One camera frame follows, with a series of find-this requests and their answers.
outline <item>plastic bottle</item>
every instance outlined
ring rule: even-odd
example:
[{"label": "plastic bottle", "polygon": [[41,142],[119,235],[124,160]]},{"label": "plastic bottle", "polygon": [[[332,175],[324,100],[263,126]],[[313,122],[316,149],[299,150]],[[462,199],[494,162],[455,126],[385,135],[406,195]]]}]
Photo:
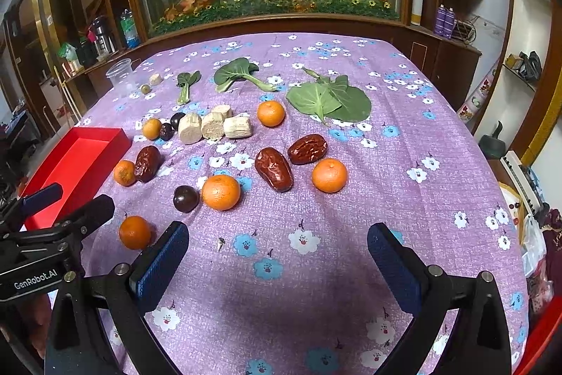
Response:
[{"label": "plastic bottle", "polygon": [[446,16],[445,16],[445,24],[443,25],[443,37],[445,37],[445,39],[450,39],[453,35],[453,29],[455,27],[455,12],[453,12],[453,9],[449,9],[446,12]]},{"label": "plastic bottle", "polygon": [[129,9],[125,9],[123,15],[121,15],[121,29],[123,29],[123,34],[125,34],[125,40],[127,40],[127,48],[135,48],[140,44],[141,40],[137,33],[133,13]]},{"label": "plastic bottle", "polygon": [[443,26],[445,25],[445,16],[447,15],[447,9],[443,7],[443,4],[437,9],[437,14],[435,17],[435,28],[433,31],[438,36],[443,35]]}]

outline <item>plastic bag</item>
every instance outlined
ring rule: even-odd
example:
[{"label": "plastic bag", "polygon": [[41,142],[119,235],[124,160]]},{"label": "plastic bag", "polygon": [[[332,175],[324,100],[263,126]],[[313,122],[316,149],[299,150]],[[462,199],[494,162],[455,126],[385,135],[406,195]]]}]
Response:
[{"label": "plastic bag", "polygon": [[546,243],[542,236],[538,222],[531,215],[525,217],[523,222],[523,270],[525,277],[529,278],[537,269],[539,262],[546,256]]}]

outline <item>purple tablecloth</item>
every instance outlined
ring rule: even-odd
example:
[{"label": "purple tablecloth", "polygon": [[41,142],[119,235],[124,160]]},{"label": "purple tablecloth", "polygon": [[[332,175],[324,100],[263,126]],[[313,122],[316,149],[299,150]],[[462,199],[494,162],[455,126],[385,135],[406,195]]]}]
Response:
[{"label": "purple tablecloth", "polygon": [[[218,94],[213,73],[228,60],[247,57],[256,76],[279,85],[265,94],[249,82]],[[349,75],[373,102],[363,123],[302,115],[285,98],[291,86],[310,81],[302,67],[324,75]],[[191,102],[176,106],[179,72],[200,70]],[[182,145],[176,135],[156,142],[164,165],[151,182],[123,188],[109,177],[100,193],[113,197],[115,217],[87,239],[88,274],[107,273],[137,253],[117,236],[125,212],[142,215],[161,234],[172,220],[189,226],[190,245],[158,308],[147,322],[184,374],[372,374],[392,350],[411,316],[403,313],[366,248],[370,225],[385,221],[404,245],[449,274],[497,279],[511,337],[514,367],[527,337],[527,290],[514,227],[505,201],[476,143],[443,97],[403,54],[377,40],[328,34],[254,34],[158,53],[135,72],[165,79],[148,95],[116,98],[108,92],[80,122],[116,126],[134,138],[125,158],[134,161],[152,144],[141,126],[174,112],[204,115],[229,104],[249,114],[254,135],[220,143]],[[275,99],[287,111],[276,129],[255,116]],[[276,193],[253,167],[264,147],[286,151],[294,140],[322,134],[328,157],[348,168],[336,194],[313,187],[314,164],[293,166],[294,188]],[[240,205],[228,212],[199,206],[176,211],[178,185],[201,187],[213,174],[242,185]],[[218,250],[218,239],[226,244]],[[453,323],[451,313],[421,371],[430,373]],[[127,373],[136,373],[105,316],[107,331]]]}]

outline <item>sugarcane piece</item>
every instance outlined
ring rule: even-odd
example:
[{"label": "sugarcane piece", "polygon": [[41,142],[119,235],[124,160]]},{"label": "sugarcane piece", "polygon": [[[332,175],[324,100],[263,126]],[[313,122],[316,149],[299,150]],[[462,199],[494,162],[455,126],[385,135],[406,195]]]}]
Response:
[{"label": "sugarcane piece", "polygon": [[230,118],[232,116],[232,109],[230,108],[229,105],[217,105],[213,110],[211,110],[212,112],[216,112],[218,114],[221,114],[223,116],[224,119],[226,118]]},{"label": "sugarcane piece", "polygon": [[224,135],[224,116],[219,112],[209,112],[201,121],[203,137],[209,140],[219,140]]},{"label": "sugarcane piece", "polygon": [[252,135],[252,125],[247,116],[227,118],[223,123],[224,135],[229,139],[243,139]]},{"label": "sugarcane piece", "polygon": [[179,139],[185,145],[192,145],[201,140],[201,117],[195,113],[185,114],[179,120],[178,125]]}]

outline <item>tangerine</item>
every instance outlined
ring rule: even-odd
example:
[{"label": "tangerine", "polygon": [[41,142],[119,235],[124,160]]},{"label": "tangerine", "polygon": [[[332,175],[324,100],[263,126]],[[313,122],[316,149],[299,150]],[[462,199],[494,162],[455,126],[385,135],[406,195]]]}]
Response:
[{"label": "tangerine", "polygon": [[130,186],[137,181],[134,162],[121,160],[113,169],[113,179],[121,186]]},{"label": "tangerine", "polygon": [[285,109],[277,101],[262,102],[257,108],[257,119],[268,128],[279,126],[285,119]]},{"label": "tangerine", "polygon": [[210,208],[228,210],[240,199],[240,184],[230,175],[213,175],[201,188],[201,198]]},{"label": "tangerine", "polygon": [[144,250],[151,238],[150,225],[141,216],[129,216],[119,226],[119,239],[130,250]]},{"label": "tangerine", "polygon": [[324,193],[336,193],[347,183],[347,169],[338,160],[326,158],[313,169],[313,184]]},{"label": "tangerine", "polygon": [[148,140],[156,140],[160,136],[162,123],[158,118],[150,118],[142,127],[142,133]]}]

